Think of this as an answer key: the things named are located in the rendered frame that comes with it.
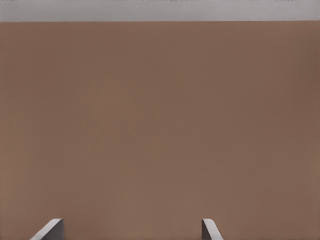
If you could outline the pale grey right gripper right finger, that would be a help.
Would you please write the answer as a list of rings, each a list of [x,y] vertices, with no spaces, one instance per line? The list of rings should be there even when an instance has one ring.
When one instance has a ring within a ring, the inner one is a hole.
[[[201,240],[224,240],[215,222],[210,218],[201,220]]]

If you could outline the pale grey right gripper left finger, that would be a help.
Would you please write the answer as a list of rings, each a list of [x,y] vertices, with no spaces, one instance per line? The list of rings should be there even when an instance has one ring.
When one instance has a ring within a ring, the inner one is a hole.
[[[64,220],[54,218],[29,240],[64,240]]]

